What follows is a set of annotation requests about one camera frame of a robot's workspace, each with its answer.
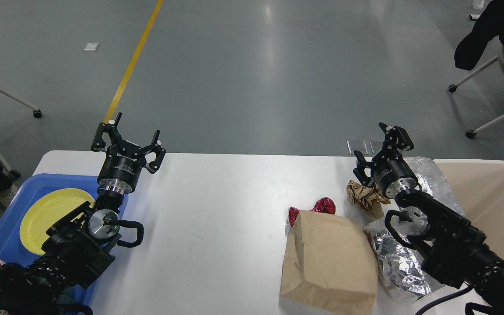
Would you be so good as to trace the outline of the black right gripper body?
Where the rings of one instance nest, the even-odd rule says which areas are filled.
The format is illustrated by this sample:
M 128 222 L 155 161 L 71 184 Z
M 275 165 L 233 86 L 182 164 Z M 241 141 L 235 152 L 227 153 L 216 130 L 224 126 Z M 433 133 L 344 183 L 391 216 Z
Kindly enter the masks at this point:
M 419 187 L 418 179 L 403 159 L 378 164 L 371 177 L 387 199 L 394 199 L 401 191 Z

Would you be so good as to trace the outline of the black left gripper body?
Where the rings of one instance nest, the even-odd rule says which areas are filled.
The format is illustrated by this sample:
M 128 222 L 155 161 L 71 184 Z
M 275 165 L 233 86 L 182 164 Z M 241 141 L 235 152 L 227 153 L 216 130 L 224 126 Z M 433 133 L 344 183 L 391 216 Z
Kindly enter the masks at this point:
M 100 187 L 120 187 L 122 194 L 136 190 L 140 174 L 147 160 L 142 153 L 123 151 L 118 146 L 106 149 L 106 157 L 97 177 Z

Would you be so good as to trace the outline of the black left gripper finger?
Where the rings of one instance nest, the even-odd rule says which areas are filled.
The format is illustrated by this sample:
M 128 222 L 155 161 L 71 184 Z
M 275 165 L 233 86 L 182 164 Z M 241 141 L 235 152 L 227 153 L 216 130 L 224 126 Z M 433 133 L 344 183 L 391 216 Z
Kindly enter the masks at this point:
M 107 154 L 126 152 L 125 141 L 118 130 L 122 115 L 122 112 L 119 112 L 112 123 L 111 121 L 99 123 L 91 144 L 92 152 L 106 152 Z
M 166 156 L 166 150 L 161 146 L 159 139 L 160 133 L 160 130 L 157 129 L 152 137 L 151 143 L 140 150 L 141 156 L 144 158 L 150 154 L 154 154 L 155 156 L 151 162 L 146 162 L 144 164 L 144 168 L 150 174 L 155 174 L 160 169 L 160 166 Z

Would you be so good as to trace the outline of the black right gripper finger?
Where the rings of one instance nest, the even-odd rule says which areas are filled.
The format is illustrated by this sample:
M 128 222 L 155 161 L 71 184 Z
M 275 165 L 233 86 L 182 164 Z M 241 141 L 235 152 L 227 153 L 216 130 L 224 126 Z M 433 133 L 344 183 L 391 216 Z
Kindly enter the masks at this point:
M 403 160 L 404 153 L 414 149 L 414 143 L 404 128 L 390 127 L 382 122 L 378 125 L 385 134 L 378 161 Z
M 375 180 L 372 176 L 368 176 L 365 170 L 372 170 L 376 167 L 377 163 L 374 159 L 367 161 L 365 156 L 358 150 L 354 150 L 353 154 L 355 155 L 355 158 L 357 160 L 356 167 L 353 169 L 354 175 L 362 186 L 373 188 L 375 185 Z

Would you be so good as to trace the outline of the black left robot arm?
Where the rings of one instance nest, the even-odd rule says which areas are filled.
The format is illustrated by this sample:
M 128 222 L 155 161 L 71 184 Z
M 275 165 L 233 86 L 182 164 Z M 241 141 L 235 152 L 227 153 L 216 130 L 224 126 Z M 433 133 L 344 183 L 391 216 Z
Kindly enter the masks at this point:
M 97 177 L 98 195 L 86 201 L 48 229 L 42 243 L 43 255 L 30 265 L 0 266 L 0 311 L 10 315 L 64 315 L 68 312 L 91 315 L 82 303 L 59 303 L 66 289 L 76 285 L 88 289 L 114 262 L 115 246 L 132 249 L 144 239 L 144 226 L 121 219 L 125 195 L 136 190 L 143 169 L 156 173 L 166 155 L 160 130 L 147 146 L 125 140 L 118 124 L 121 113 L 108 123 L 100 123 L 91 150 L 106 157 Z

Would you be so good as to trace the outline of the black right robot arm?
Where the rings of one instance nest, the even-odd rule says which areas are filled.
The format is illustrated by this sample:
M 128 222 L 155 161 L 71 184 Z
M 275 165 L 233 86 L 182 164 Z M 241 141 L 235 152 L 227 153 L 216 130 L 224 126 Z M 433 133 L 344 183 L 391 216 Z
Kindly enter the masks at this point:
M 486 245 L 483 231 L 422 190 L 403 158 L 404 152 L 414 149 L 407 131 L 399 126 L 378 125 L 385 134 L 382 149 L 370 161 L 355 150 L 353 173 L 362 186 L 378 186 L 386 199 L 403 208 L 388 210 L 384 216 L 390 235 L 401 246 L 422 255 L 424 272 L 443 285 L 458 289 L 417 313 L 422 315 L 432 307 L 475 291 L 484 304 L 466 303 L 466 315 L 504 315 L 504 260 Z

